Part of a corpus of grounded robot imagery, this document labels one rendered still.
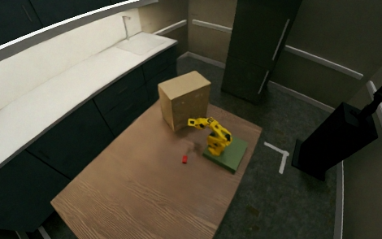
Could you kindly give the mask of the tan wooden chest of drawers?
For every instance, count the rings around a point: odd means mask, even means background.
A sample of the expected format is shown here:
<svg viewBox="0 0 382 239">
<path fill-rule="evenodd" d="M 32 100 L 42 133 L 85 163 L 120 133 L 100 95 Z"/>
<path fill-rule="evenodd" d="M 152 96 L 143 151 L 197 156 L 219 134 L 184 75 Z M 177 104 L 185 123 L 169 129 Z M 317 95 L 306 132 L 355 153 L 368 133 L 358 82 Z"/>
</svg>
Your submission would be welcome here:
<svg viewBox="0 0 382 239">
<path fill-rule="evenodd" d="M 158 84 L 158 92 L 160 97 L 163 118 L 166 120 L 167 124 L 170 126 L 173 132 L 176 132 L 180 130 L 181 128 L 176 131 L 174 129 L 175 122 L 173 119 L 173 112 L 175 111 L 172 110 L 172 100 L 178 97 L 181 97 L 183 95 L 186 95 L 187 93 L 192 93 L 191 104 L 189 104 L 191 105 L 191 112 L 190 112 L 190 119 L 191 119 L 192 104 L 194 103 L 194 102 L 192 103 L 193 91 L 200 89 L 202 87 L 205 87 L 207 85 L 210 85 L 209 95 L 207 96 L 209 101 L 211 83 L 196 71 L 184 74 L 182 76 L 178 76 L 176 78 L 173 78 Z M 207 106 L 208 106 L 208 101 L 207 101 Z M 206 111 L 207 111 L 207 106 L 204 107 L 206 108 Z"/>
</svg>

